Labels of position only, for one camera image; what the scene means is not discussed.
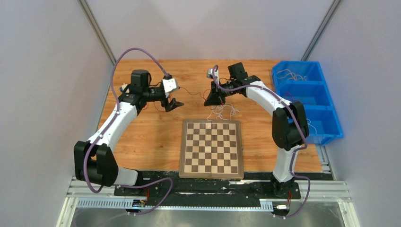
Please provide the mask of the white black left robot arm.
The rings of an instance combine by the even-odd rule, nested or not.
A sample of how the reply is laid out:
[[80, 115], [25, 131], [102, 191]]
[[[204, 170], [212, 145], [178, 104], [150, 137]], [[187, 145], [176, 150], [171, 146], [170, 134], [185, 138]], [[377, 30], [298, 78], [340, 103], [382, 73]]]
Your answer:
[[152, 86], [150, 78], [147, 70], [133, 70], [131, 82], [122, 90], [112, 113], [101, 128], [86, 141], [75, 144], [74, 164], [78, 180], [100, 186], [126, 185], [127, 191], [133, 196], [144, 192], [141, 173], [119, 167], [113, 150], [126, 128], [148, 102], [160, 102], [166, 112], [183, 105], [174, 98], [169, 99], [171, 93], [179, 89], [172, 75], [164, 76], [159, 86]]

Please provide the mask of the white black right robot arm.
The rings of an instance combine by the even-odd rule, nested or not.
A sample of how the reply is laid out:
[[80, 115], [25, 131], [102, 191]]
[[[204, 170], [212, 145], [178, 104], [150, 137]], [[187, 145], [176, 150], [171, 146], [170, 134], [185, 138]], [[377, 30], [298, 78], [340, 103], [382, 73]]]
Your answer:
[[220, 82], [218, 65], [208, 69], [211, 92], [204, 106], [225, 104], [226, 97], [241, 94], [266, 110], [272, 117], [272, 138], [278, 147], [270, 191], [275, 197], [287, 197], [295, 184], [294, 167], [299, 151], [307, 148], [309, 136], [304, 105], [291, 102], [269, 89], [256, 75], [249, 75], [241, 62], [228, 67], [226, 83]]

